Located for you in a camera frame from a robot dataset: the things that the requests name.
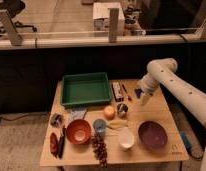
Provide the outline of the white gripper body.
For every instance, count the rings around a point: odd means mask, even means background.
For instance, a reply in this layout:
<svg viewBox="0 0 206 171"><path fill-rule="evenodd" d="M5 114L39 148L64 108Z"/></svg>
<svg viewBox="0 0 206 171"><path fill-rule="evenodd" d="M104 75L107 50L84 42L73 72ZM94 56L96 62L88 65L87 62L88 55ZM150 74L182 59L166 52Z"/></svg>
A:
<svg viewBox="0 0 206 171"><path fill-rule="evenodd" d="M159 82L151 75L144 75L140 81L140 88L143 92L153 94L159 87Z"/></svg>

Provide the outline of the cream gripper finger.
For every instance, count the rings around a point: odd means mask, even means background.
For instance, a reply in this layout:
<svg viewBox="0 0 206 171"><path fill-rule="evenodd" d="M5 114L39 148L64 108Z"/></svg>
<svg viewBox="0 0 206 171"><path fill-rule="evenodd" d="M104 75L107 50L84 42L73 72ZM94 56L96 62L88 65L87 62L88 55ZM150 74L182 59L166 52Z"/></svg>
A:
<svg viewBox="0 0 206 171"><path fill-rule="evenodd" d="M141 96L140 96L140 105L141 106L146 105L150 98L151 98L151 94L149 94L149 93L142 93Z"/></svg>

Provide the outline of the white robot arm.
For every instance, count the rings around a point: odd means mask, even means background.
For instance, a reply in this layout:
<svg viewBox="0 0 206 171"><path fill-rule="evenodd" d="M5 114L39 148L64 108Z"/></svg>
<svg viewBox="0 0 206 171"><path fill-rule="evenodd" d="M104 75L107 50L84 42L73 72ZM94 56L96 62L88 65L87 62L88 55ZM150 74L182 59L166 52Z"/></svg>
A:
<svg viewBox="0 0 206 171"><path fill-rule="evenodd" d="M179 78L175 74L177 68L177 61L173 58L150 61L147 74L140 81L141 104L145 105L162 84L206 129L206 94ZM206 171L206 146L200 171Z"/></svg>

